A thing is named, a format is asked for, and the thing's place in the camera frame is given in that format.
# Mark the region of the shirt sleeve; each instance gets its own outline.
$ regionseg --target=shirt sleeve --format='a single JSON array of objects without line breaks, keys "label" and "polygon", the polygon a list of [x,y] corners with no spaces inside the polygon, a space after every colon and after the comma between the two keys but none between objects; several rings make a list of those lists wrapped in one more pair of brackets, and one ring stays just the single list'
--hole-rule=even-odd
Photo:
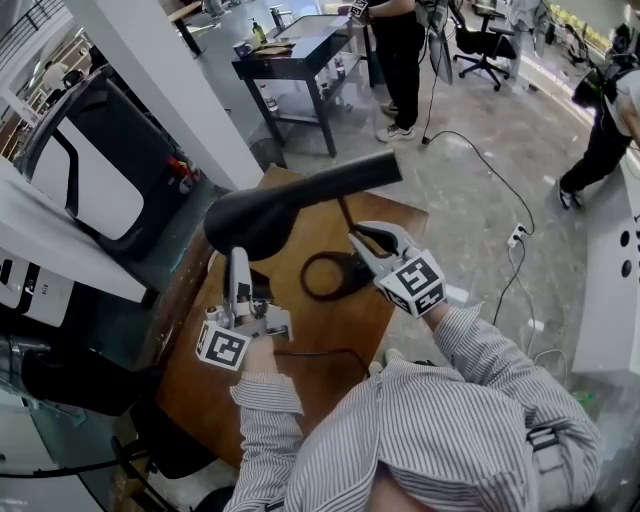
[{"label": "shirt sleeve", "polygon": [[262,510],[284,495],[302,443],[295,419],[302,406],[293,381],[280,374],[244,372],[231,396],[240,406],[244,455],[225,512]]},{"label": "shirt sleeve", "polygon": [[466,381],[518,401],[528,429],[553,427],[573,504],[586,502],[600,467],[600,434],[580,404],[498,329],[478,318],[481,306],[451,308],[434,332],[436,344]]}]

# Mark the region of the electrical outlet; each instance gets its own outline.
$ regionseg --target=electrical outlet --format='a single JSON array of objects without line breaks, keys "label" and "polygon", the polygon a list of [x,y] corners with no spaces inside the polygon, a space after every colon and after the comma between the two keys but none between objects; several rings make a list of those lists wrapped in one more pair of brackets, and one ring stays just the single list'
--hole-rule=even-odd
[{"label": "electrical outlet", "polygon": [[507,240],[507,245],[509,247],[511,247],[512,249],[516,245],[518,245],[518,241],[516,240],[516,236],[522,240],[522,237],[526,234],[524,231],[525,231],[524,226],[518,222],[518,225],[513,230],[513,233],[511,233],[511,236],[509,236],[509,239]]}]

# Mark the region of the metal table leg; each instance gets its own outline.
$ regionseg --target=metal table leg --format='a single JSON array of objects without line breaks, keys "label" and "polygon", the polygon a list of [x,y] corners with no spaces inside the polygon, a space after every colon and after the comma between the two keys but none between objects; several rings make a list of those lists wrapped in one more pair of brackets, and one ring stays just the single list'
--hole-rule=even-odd
[{"label": "metal table leg", "polygon": [[331,135],[331,127],[329,126],[329,119],[327,118],[327,113],[324,110],[324,101],[320,96],[320,91],[318,91],[318,86],[316,85],[315,77],[310,76],[306,79],[307,87],[309,88],[309,94],[311,95],[311,101],[313,102],[313,108],[316,111],[316,115],[318,116],[318,122],[320,127],[322,128],[322,134],[324,135],[324,140],[327,143],[327,149],[329,150],[329,154],[332,157],[335,157],[337,154],[336,145],[333,142],[333,135]]},{"label": "metal table leg", "polygon": [[191,32],[189,32],[189,30],[187,29],[187,26],[184,24],[184,20],[182,18],[179,20],[176,20],[174,21],[174,25],[180,31],[180,33],[182,34],[182,38],[184,39],[184,42],[187,43],[187,46],[196,55],[196,57],[202,54],[202,50],[200,50],[198,43],[196,43],[196,40],[191,35]]},{"label": "metal table leg", "polygon": [[367,71],[369,72],[369,87],[373,88],[375,83],[373,82],[373,57],[371,54],[371,40],[369,39],[369,25],[362,27],[362,34],[364,36],[364,51],[367,55]]},{"label": "metal table leg", "polygon": [[276,139],[276,142],[278,144],[280,144],[281,146],[284,146],[284,139],[282,138],[282,134],[280,133],[280,130],[278,129],[278,125],[273,119],[271,112],[267,108],[267,104],[262,99],[262,95],[258,90],[258,86],[252,79],[245,80],[244,83],[247,84],[247,87],[249,88],[249,92],[251,93],[251,96],[253,96],[253,101],[256,102],[256,105],[260,109],[260,113],[262,114],[262,117],[264,117],[264,120],[267,123],[267,127],[269,128],[271,135],[273,135],[273,138]]}]

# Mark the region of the white panel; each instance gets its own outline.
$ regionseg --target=white panel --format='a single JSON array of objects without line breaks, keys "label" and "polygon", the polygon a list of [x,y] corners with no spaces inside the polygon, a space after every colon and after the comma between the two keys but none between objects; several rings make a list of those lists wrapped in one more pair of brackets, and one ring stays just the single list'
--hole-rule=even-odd
[{"label": "white panel", "polygon": [[[623,231],[630,242],[620,244]],[[587,287],[572,370],[626,373],[635,345],[638,309],[638,241],[625,179],[611,174],[587,203]],[[630,260],[631,274],[622,276]]]},{"label": "white panel", "polygon": [[13,254],[0,248],[0,266],[5,260],[11,260],[11,274],[9,274],[9,282],[4,285],[0,283],[0,303],[11,309],[15,309],[20,302],[22,295],[22,285],[27,275],[29,262],[22,258],[16,258]]},{"label": "white panel", "polygon": [[140,215],[142,194],[69,119],[65,117],[58,130],[78,152],[78,219],[107,238],[118,240]]},{"label": "white panel", "polygon": [[72,291],[73,281],[41,268],[31,306],[25,316],[53,327],[60,327]]},{"label": "white panel", "polygon": [[[0,390],[0,453],[7,458],[0,471],[54,469],[29,409]],[[101,512],[77,476],[43,480],[0,478],[0,510],[7,512]]]},{"label": "white panel", "polygon": [[56,274],[140,302],[146,288],[0,158],[0,245]]},{"label": "white panel", "polygon": [[51,137],[38,159],[31,183],[64,208],[67,202],[68,176],[69,154],[57,140]]}]

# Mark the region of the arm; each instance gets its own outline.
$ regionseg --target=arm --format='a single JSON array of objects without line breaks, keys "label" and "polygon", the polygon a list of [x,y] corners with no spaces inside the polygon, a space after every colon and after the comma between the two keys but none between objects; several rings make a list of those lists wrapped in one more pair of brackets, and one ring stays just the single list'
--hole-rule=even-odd
[{"label": "arm", "polygon": [[618,98],[618,106],[624,124],[627,125],[629,133],[633,137],[636,144],[640,145],[640,123],[638,123],[638,111],[634,106],[631,98],[620,94]]},{"label": "arm", "polygon": [[231,396],[240,406],[244,455],[226,512],[257,510],[284,495],[302,442],[302,407],[293,382],[278,373],[270,337],[247,349],[245,371]]},{"label": "arm", "polygon": [[413,11],[415,0],[388,0],[387,2],[369,7],[369,15],[373,18],[391,18]]},{"label": "arm", "polygon": [[527,429],[554,427],[571,502],[584,503],[593,493],[600,465],[596,427],[546,370],[534,366],[512,341],[479,319],[479,311],[480,306],[443,309],[439,305],[425,320],[434,329],[436,344],[465,380],[518,401]]}]

